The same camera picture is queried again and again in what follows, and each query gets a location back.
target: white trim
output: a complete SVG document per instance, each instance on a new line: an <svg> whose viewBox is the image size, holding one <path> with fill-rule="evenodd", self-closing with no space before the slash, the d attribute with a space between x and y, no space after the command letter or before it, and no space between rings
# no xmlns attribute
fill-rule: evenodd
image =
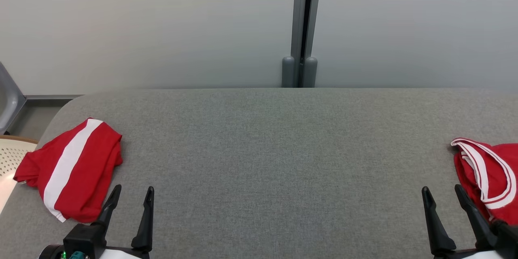
<svg viewBox="0 0 518 259"><path fill-rule="evenodd" d="M56 167L50 176L50 179L45 187L43 194L43 202L47 209L52 213L59 221L64 222L66 219L63 217L60 211L54 209L54 205L61 194L63 188L68 183L72 169L75 167L89 136L92 132L102 123L98 119L87 120L85 128L80 130L66 145L63 150L63 154L59 157Z"/></svg>
<svg viewBox="0 0 518 259"><path fill-rule="evenodd" d="M133 255L129 255L128 253L120 250L106 249L102 252L102 255L99 259L138 259Z"/></svg>
<svg viewBox="0 0 518 259"><path fill-rule="evenodd" d="M485 167L484 158L482 158L479 152L477 152L477 150L475 150L475 148L473 148L471 145L462 142L457 142L455 144L452 142L452 145L460 146L468 155L469 161L467 159L465 160L475 171L475 180L477 181L477 185L481 191L480 200L484 202L489 195L489 179L487 178L487 170Z"/></svg>
<svg viewBox="0 0 518 259"><path fill-rule="evenodd" d="M459 139L453 140L451 145L459 145L461 148L464 149L463 146L467 146L467 144L464 142L461 142L461 141L466 141L467 143L476 145L477 147L479 147L481 150L483 150L487 154L490 154L490 156L492 156L495 159L495 161L497 161L497 163L499 163L499 165L502 167L503 172L505 174L505 178L507 179L507 187L500 195L493 197L493 198L489 198L488 195L485 194L484 195L485 198L484 199L481 198L481 201L485 204L487 209L498 209L498 208L506 206L507 204L510 204L514 200L514 197L516 196L516 176L514 175L514 172L511 169L511 167L502 158L500 158L496 153L491 151L486 146L479 144L475 141L459 138ZM477 163L477 164L484 163L484 161L482 159L481 161L475 161L475 163Z"/></svg>
<svg viewBox="0 0 518 259"><path fill-rule="evenodd" d="M503 259L496 251L481 251L464 259Z"/></svg>

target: white stripe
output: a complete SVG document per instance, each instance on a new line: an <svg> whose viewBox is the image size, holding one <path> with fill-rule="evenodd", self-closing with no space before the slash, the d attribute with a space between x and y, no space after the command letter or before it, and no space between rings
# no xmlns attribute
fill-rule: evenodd
<svg viewBox="0 0 518 259"><path fill-rule="evenodd" d="M497 161L497 163L499 163L500 166L503 168L505 178L507 179L507 187L500 195L498 195L496 197L489 198L488 195L485 195L485 199L481 199L481 201L485 204L486 208L487 209L497 209L497 208L505 207L507 204L510 204L514 200L514 197L516 196L516 176L514 175L514 172L511 169L511 167L502 158L500 158L495 152L491 151L486 146L476 143L474 141L465 140L465 139L455 139L452 141L452 145L466 146L466 143L459 142L459 141L466 141L468 143L477 145L481 150L490 154L490 156L492 156L495 159L495 161Z"/></svg>
<svg viewBox="0 0 518 259"><path fill-rule="evenodd" d="M488 198L487 202L493 202L485 205L487 209L497 209L501 207L505 207L507 204L510 204L514 197L516 196L516 176L514 175L513 170L511 167L502 159L500 158L495 152L491 151L490 149L486 148L484 145L474 143L478 147L480 147L482 150L484 150L486 153L490 154L499 164L502 168L504 168L504 174L505 178L507 179L507 187L505 190L497 197L494 198Z"/></svg>
<svg viewBox="0 0 518 259"><path fill-rule="evenodd" d="M72 138L70 143L66 145L63 150L63 154L59 157L57 165L54 168L54 172L50 176L50 180L45 187L43 202L50 213L52 213L61 222L64 222L66 219L60 211L54 209L54 205L56 204L61 191L68 183L72 169L79 160L79 156L81 156L89 136L101 123L102 121L97 119L87 120L87 126L80 130L76 136Z"/></svg>
<svg viewBox="0 0 518 259"><path fill-rule="evenodd" d="M471 145L462 142L452 142L452 145L460 146L464 152L469 156L469 159L464 159L475 171L475 180L480 188L480 200L485 201L489 196L489 179L487 178L487 170L485 167L484 158Z"/></svg>

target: gray tabletop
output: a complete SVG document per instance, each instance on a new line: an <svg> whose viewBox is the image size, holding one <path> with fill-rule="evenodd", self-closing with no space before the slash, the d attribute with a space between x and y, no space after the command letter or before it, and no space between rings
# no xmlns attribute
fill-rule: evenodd
<svg viewBox="0 0 518 259"><path fill-rule="evenodd" d="M155 188L154 258L426 258L427 185L459 248L463 136L518 141L518 96L467 89L205 89L77 98L40 145L87 117L122 134L122 195L106 239L129 246ZM0 215L0 258L33 258L76 224L17 185Z"/></svg>

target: floor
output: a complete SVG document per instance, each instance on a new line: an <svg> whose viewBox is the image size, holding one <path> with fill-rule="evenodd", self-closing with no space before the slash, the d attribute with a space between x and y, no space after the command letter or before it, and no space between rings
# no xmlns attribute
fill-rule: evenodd
<svg viewBox="0 0 518 259"><path fill-rule="evenodd" d="M12 136L19 136L39 140L56 113L67 101L52 100L33 102L28 100L15 121L9 126L8 132Z"/></svg>

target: beige chair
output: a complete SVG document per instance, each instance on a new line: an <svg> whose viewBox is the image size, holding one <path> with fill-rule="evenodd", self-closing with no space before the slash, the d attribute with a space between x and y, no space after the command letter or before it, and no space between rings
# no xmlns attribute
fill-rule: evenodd
<svg viewBox="0 0 518 259"><path fill-rule="evenodd" d="M36 148L38 141L13 136L0 136L0 213L13 191L15 171L27 152Z"/></svg>

